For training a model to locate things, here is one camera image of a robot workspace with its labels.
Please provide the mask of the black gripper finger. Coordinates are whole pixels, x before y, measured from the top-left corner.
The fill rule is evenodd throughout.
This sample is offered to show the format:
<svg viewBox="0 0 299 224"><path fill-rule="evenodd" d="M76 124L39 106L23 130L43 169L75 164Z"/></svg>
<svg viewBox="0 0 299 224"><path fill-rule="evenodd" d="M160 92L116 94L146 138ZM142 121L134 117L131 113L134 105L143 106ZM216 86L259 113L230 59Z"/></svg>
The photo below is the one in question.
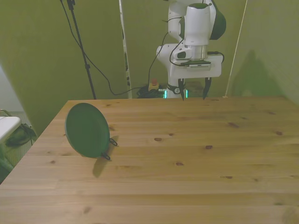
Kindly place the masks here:
<svg viewBox="0 0 299 224"><path fill-rule="evenodd" d="M212 78L211 77L206 77L205 78L205 87L203 89L203 96L202 96L202 98L204 100L205 100L205 98L208 95L208 92L209 92L209 89L210 89L210 86L211 86L211 82L212 82Z"/></svg>
<svg viewBox="0 0 299 224"><path fill-rule="evenodd" d="M184 100L184 98L185 98L185 94L184 94L184 89L185 89L184 79L179 79L178 80L178 87L179 87L179 90L180 90L181 98L182 98L182 100Z"/></svg>

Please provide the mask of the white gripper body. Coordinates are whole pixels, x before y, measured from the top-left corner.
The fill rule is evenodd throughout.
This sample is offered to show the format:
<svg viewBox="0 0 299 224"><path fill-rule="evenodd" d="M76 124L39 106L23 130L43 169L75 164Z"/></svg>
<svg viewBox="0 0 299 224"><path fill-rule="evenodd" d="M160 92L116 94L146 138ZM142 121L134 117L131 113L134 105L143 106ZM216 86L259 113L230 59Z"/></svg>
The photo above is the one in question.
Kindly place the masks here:
<svg viewBox="0 0 299 224"><path fill-rule="evenodd" d="M210 64L191 65L188 67L181 67L171 64L170 77L171 78L211 78L219 77L221 75L222 55L209 55L206 61Z"/></svg>

